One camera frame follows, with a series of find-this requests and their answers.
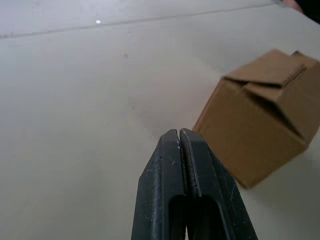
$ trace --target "folded box lid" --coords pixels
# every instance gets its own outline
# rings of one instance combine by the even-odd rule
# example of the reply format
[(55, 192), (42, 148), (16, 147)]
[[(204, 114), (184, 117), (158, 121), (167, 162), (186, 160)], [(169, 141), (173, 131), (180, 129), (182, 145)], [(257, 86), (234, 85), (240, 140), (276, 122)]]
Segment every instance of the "folded box lid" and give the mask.
[(272, 102), (306, 143), (311, 142), (320, 125), (317, 60), (274, 49), (224, 77), (244, 82), (243, 89)]

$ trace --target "box flap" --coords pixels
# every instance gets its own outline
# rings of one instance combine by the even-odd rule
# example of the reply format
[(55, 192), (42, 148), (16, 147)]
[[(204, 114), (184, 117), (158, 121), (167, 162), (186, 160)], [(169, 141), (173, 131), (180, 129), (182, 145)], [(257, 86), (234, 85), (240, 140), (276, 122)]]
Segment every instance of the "box flap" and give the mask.
[(309, 144), (320, 126), (320, 63), (291, 81), (277, 105)]
[(303, 65), (305, 65), (308, 69), (314, 67), (318, 63), (318, 60), (304, 55), (299, 51), (295, 51), (291, 56), (303, 63)]
[(247, 83), (242, 88), (273, 103), (277, 102), (283, 92), (282, 88), (253, 82)]
[(299, 57), (273, 49), (254, 61), (228, 73), (225, 78), (284, 87), (305, 69)]

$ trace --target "scratch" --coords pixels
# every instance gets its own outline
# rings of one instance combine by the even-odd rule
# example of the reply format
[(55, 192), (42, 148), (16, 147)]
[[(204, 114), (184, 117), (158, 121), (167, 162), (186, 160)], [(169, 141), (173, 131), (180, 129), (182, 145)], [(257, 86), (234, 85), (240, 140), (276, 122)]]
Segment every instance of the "scratch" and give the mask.
[(232, 200), (233, 196), (234, 196), (234, 190), (236, 188), (236, 185), (233, 186), (232, 191), (231, 191), (231, 197), (230, 200)]

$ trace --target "white floor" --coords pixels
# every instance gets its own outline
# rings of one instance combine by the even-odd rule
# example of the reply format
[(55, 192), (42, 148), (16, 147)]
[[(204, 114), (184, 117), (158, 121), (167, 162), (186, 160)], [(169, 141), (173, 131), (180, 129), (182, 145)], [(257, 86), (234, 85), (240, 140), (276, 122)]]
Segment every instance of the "white floor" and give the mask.
[[(0, 3), (0, 239), (130, 239), (158, 138), (271, 48), (320, 59), (320, 26), (269, 0)], [(241, 194), (260, 240), (320, 236), (320, 135)]]

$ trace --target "brown cardboard box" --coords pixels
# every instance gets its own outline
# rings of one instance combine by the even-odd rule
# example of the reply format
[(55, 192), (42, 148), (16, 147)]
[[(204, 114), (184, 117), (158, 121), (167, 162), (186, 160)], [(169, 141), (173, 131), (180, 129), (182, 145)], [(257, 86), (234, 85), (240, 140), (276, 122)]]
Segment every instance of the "brown cardboard box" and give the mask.
[(223, 76), (195, 129), (252, 187), (306, 150), (320, 126), (320, 63), (271, 50)]

